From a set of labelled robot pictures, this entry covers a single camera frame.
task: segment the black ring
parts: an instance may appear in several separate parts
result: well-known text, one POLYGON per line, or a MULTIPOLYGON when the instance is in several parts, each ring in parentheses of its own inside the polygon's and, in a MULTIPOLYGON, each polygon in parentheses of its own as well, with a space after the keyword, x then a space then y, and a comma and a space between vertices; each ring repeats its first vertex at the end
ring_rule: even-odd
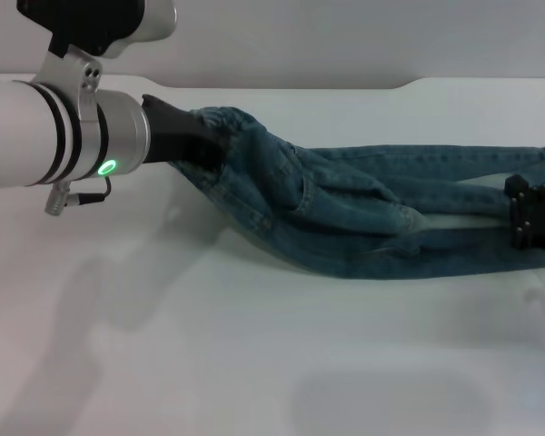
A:
POLYGON ((83 133, 81 131, 81 122, 79 117, 76 114, 76 110, 66 96, 61 93, 58 89, 50 84, 40 83, 45 88, 50 89, 56 96, 63 102, 66 112, 68 112, 69 117, 71 118, 71 126, 73 127, 73 150, 71 151, 71 158, 69 163, 66 165, 66 168, 63 170, 61 175, 54 179, 51 183, 57 183, 66 178, 76 167, 77 162, 79 162, 79 157, 81 157, 81 150, 83 148, 83 133))
POLYGON ((85 177, 81 177, 79 180, 88 179, 95 174, 95 172, 101 168, 101 165, 103 165, 103 162, 107 157, 107 150, 109 149, 109 127, 107 125, 107 118, 105 118, 103 109, 101 109, 99 104, 97 105, 97 115, 99 115, 99 125, 101 126, 101 148, 99 149, 99 155, 97 156, 93 168, 91 168, 85 177))
POLYGON ((31 88, 35 89, 46 101, 46 104, 48 104, 48 107, 51 109, 51 112, 53 113, 54 118, 54 125, 56 126, 56 153, 54 154, 54 160, 53 164, 51 165, 50 169, 46 172, 45 177, 40 179, 38 182, 30 184, 29 186, 35 186, 37 184, 43 184, 48 179, 50 179, 55 173, 58 171, 59 167, 61 166, 61 162, 64 158, 64 150, 66 149, 66 132, 64 130, 64 120, 63 116, 61 115, 61 110, 58 107, 58 104, 56 104, 56 101, 54 98, 46 92, 43 88, 41 88, 37 84, 31 84, 28 82, 20 82, 21 84, 27 84, 31 88))

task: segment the green led light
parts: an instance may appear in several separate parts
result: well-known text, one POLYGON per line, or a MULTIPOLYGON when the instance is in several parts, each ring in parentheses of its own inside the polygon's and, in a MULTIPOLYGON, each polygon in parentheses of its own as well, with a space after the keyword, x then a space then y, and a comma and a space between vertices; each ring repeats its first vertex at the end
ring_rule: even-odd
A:
POLYGON ((101 168, 99 168, 99 175, 108 175, 116 167, 116 161, 107 161, 103 165, 101 165, 101 168))

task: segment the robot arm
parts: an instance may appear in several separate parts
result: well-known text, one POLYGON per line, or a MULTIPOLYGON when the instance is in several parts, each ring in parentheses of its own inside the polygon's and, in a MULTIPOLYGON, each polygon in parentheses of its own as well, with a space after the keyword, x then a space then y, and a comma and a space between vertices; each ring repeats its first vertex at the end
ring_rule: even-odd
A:
POLYGON ((171 35, 172 0, 18 0, 17 7, 53 37, 31 82, 0 82, 0 188, 51 184, 45 211, 58 216, 67 205, 105 198, 71 194, 71 182, 198 153, 213 157, 200 164, 217 160, 217 141, 189 114, 151 96, 142 107, 99 89, 95 56, 171 35))

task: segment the jeans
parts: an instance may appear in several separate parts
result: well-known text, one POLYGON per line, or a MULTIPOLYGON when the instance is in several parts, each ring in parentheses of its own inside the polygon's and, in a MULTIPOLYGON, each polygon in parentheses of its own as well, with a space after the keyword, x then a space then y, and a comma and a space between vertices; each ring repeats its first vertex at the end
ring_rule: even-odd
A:
POLYGON ((510 247, 502 186, 480 183, 513 173, 545 183, 545 148, 303 149, 238 109, 194 115, 223 139, 223 167, 173 166, 242 229, 307 269, 410 279, 545 267, 545 251, 510 247), (444 217, 460 219, 437 226, 444 217))

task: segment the white table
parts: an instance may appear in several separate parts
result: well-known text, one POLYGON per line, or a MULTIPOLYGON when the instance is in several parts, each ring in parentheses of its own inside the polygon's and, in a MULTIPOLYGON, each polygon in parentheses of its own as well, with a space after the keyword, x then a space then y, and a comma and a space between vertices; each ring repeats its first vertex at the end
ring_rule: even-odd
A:
MULTIPOLYGON (((545 145, 545 80, 103 87, 236 105, 303 146, 545 145)), ((545 436, 545 270, 311 275, 246 242, 167 164, 58 219, 47 195, 0 191, 0 436, 545 436)))

